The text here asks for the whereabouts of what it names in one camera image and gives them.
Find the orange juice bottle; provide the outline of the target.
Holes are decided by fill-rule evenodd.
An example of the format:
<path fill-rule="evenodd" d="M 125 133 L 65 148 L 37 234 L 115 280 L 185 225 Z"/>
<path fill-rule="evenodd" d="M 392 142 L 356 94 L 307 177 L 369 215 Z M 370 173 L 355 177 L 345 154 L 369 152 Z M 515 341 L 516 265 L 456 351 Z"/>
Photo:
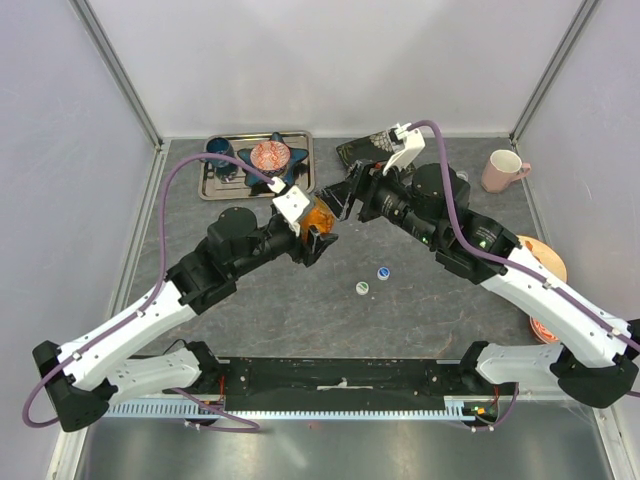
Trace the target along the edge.
<path fill-rule="evenodd" d="M 329 206 L 318 196 L 314 197 L 314 206 L 308 214 L 299 221 L 301 237 L 307 240 L 311 228 L 314 227 L 320 234 L 330 233 L 335 224 L 335 216 Z"/>

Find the green white bottle cap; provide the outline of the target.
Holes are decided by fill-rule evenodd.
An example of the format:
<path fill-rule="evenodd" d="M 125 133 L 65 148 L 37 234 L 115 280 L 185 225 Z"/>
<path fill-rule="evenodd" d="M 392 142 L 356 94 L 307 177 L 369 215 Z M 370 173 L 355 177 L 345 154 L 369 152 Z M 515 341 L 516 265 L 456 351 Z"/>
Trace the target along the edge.
<path fill-rule="evenodd" d="M 369 284 L 365 281 L 360 281 L 356 284 L 355 290 L 358 295 L 367 295 L 369 292 Z"/>

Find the blue white bottle cap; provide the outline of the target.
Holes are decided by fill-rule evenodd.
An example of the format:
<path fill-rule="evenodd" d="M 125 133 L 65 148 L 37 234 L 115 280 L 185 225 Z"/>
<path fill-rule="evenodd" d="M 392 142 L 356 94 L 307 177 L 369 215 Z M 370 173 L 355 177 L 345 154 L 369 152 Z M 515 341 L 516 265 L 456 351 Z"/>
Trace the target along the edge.
<path fill-rule="evenodd" d="M 388 267 L 380 267 L 377 270 L 376 275 L 377 275 L 377 278 L 379 280 L 386 281 L 386 280 L 388 280 L 390 278 L 391 271 L 390 271 L 390 269 Z"/>

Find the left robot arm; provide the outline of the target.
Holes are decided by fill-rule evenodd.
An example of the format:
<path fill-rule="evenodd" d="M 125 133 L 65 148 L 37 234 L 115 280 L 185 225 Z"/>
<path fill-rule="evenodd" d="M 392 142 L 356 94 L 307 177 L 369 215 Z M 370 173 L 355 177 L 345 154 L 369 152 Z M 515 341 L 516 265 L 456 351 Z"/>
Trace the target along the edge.
<path fill-rule="evenodd" d="M 322 202 L 299 220 L 298 232 L 279 212 L 259 225 L 247 208 L 225 210 L 195 250 L 161 274 L 159 282 L 127 309 L 74 341 L 45 341 L 34 348 L 55 423 L 74 432 L 130 399 L 188 388 L 211 392 L 223 368 L 204 342 L 188 342 L 161 356 L 134 355 L 234 294 L 237 280 L 262 265 L 282 255 L 313 265 L 337 239 L 331 231 L 334 222 Z"/>

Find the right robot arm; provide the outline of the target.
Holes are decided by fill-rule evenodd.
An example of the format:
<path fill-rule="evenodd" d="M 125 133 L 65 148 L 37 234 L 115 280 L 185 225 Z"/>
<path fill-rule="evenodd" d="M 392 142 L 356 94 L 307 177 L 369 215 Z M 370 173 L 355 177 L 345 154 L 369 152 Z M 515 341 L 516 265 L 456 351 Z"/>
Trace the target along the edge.
<path fill-rule="evenodd" d="M 594 408 L 634 393 L 639 324 L 606 313 L 544 267 L 515 234 L 469 209 L 469 184 L 447 164 L 419 167 L 409 184 L 397 168 L 356 162 L 340 183 L 319 193 L 340 220 L 355 202 L 361 222 L 382 217 L 434 253 L 450 273 L 509 301 L 543 323 L 554 344 L 473 343 L 458 368 L 467 392 L 517 383 L 559 389 Z"/>

